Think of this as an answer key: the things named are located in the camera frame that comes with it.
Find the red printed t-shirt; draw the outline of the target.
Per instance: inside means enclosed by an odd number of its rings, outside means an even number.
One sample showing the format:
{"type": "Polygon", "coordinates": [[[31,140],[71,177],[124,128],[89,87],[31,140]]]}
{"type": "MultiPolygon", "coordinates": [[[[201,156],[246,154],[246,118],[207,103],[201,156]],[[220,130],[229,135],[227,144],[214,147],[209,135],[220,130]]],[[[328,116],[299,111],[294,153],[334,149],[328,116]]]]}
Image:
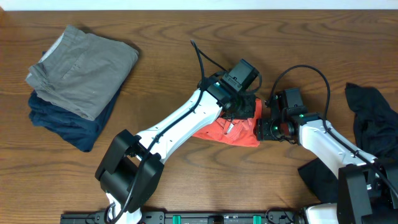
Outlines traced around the red printed t-shirt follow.
{"type": "Polygon", "coordinates": [[[258,147],[260,142],[254,134],[256,121],[262,115],[262,101],[256,99],[256,107],[253,118],[235,119],[229,121],[218,118],[211,124],[201,128],[193,137],[222,142],[232,146],[258,147]]]}

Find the black Sydrogen garment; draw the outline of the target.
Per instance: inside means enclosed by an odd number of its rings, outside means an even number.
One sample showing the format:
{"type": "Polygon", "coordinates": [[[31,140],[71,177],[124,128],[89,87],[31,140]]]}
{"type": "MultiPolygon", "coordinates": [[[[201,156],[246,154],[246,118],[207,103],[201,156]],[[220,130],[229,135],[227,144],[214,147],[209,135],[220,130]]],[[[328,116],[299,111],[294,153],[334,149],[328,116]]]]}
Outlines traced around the black Sydrogen garment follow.
{"type": "MultiPolygon", "coordinates": [[[[397,161],[397,113],[379,90],[347,83],[345,95],[354,113],[357,147],[379,159],[397,161]]],[[[321,203],[338,201],[338,180],[320,159],[298,168],[298,173],[321,203]]]]}

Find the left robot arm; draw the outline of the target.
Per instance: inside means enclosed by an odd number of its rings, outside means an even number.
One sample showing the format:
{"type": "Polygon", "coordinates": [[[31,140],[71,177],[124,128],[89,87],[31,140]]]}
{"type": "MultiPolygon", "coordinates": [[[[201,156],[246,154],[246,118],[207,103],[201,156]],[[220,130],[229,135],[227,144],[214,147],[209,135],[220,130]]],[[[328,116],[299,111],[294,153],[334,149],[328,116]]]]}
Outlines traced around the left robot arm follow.
{"type": "Polygon", "coordinates": [[[125,129],[114,137],[95,172],[109,199],[105,223],[139,223],[141,207],[155,192],[166,160],[221,113],[233,119],[254,116],[254,94],[227,95],[219,101],[225,91],[219,83],[207,90],[197,89],[185,104],[153,127],[136,135],[125,129]]]}

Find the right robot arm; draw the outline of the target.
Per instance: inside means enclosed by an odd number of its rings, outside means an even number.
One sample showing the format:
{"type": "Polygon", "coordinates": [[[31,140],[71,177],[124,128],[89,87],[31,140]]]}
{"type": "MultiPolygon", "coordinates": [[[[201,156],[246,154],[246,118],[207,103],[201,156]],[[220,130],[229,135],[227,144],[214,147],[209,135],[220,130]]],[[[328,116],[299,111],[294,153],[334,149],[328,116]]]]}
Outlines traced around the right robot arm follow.
{"type": "Polygon", "coordinates": [[[354,146],[318,113],[278,112],[258,119],[255,134],[301,145],[338,180],[337,201],[304,208],[296,223],[397,223],[397,164],[354,146]]]}

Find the folded navy blue garment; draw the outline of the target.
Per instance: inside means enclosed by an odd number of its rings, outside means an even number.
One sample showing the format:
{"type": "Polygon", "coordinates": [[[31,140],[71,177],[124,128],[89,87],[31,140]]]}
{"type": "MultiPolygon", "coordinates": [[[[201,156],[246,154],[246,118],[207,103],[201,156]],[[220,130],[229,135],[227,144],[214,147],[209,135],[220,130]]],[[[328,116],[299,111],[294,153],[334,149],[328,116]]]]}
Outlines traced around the folded navy blue garment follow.
{"type": "Polygon", "coordinates": [[[64,141],[80,151],[90,152],[113,112],[120,91],[115,93],[104,110],[93,121],[53,105],[41,99],[38,93],[33,91],[28,100],[31,108],[29,119],[34,126],[44,127],[58,134],[64,141]]]}

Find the folded grey trousers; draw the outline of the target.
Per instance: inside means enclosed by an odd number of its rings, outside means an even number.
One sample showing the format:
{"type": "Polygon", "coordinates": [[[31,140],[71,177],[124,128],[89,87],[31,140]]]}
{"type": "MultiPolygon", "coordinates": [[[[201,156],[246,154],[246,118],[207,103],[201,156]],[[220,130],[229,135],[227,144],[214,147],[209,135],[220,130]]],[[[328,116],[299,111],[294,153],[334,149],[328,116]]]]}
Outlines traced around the folded grey trousers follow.
{"type": "Polygon", "coordinates": [[[25,80],[41,99],[92,121],[119,90],[138,56],[124,42],[68,25],[30,66],[25,80]]]}

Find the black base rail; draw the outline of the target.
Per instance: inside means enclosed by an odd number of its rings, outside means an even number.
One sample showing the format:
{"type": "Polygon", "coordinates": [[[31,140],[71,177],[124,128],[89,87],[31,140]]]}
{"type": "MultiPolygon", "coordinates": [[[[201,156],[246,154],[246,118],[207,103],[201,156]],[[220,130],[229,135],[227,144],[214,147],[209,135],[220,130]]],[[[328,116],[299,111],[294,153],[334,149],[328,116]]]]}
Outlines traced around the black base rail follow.
{"type": "MultiPolygon", "coordinates": [[[[104,212],[91,214],[63,214],[61,224],[100,224],[104,223],[104,212]]],[[[303,215],[282,210],[270,210],[266,213],[165,213],[144,212],[138,224],[304,224],[303,215]]]]}

